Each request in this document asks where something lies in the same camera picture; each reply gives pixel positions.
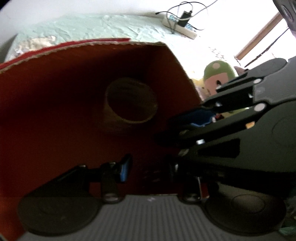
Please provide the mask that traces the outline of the red cardboard box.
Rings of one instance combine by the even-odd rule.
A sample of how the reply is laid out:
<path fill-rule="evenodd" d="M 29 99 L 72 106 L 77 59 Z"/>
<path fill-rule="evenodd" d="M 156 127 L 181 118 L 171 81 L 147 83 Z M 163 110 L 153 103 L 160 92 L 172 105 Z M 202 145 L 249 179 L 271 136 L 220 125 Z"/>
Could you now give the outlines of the red cardboard box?
<path fill-rule="evenodd" d="M 106 106 L 107 88 L 121 80 L 144 83 L 156 93 L 159 107 L 150 120 L 127 123 Z M 20 200 L 78 165 L 97 168 L 132 154 L 140 169 L 124 189 L 161 190 L 148 172 L 164 172 L 175 118 L 200 103 L 192 80 L 164 43 L 67 42 L 2 63 L 1 234 L 19 238 Z M 72 198 L 87 194 L 75 175 L 54 191 Z"/>

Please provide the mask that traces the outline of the red decorated snack box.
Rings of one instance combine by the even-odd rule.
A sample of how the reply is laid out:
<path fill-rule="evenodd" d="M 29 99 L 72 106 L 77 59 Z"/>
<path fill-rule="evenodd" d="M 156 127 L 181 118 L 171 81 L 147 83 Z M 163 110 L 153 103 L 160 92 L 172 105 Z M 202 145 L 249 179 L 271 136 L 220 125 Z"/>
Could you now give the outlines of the red decorated snack box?
<path fill-rule="evenodd" d="M 207 187 L 207 182 L 202 177 L 197 177 L 198 185 L 199 185 L 199 192 L 200 192 L 200 199 L 206 200 L 209 198 L 209 191 Z"/>

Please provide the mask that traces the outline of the green pea plush toy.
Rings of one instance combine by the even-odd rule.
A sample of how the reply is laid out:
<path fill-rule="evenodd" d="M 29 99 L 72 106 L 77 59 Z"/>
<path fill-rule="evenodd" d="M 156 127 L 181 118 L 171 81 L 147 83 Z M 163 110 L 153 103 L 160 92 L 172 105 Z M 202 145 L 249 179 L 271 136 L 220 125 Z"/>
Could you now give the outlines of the green pea plush toy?
<path fill-rule="evenodd" d="M 228 63 L 216 60 L 209 63 L 204 70 L 204 87 L 207 90 L 208 95 L 213 96 L 217 93 L 217 87 L 227 83 L 237 76 L 238 74 L 236 70 Z"/>

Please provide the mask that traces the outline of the black charger plug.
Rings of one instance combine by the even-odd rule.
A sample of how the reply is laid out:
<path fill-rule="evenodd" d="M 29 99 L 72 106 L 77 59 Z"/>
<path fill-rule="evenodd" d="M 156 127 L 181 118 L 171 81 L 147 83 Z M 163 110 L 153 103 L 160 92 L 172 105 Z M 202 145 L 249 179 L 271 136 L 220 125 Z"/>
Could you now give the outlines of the black charger plug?
<path fill-rule="evenodd" d="M 181 27 L 185 27 L 192 16 L 192 11 L 184 11 L 181 15 L 180 19 L 178 20 L 178 25 Z"/>

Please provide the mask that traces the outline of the green patterned bed sheet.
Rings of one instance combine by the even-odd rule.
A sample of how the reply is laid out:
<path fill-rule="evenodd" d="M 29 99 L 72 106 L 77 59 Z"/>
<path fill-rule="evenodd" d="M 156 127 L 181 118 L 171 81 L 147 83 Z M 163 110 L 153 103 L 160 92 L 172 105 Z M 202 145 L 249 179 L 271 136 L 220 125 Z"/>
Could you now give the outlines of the green patterned bed sheet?
<path fill-rule="evenodd" d="M 5 61 L 21 54 L 65 42 L 128 38 L 134 42 L 163 42 L 173 45 L 184 40 L 172 34 L 158 18 L 129 15 L 69 15 L 22 28 L 10 45 Z"/>

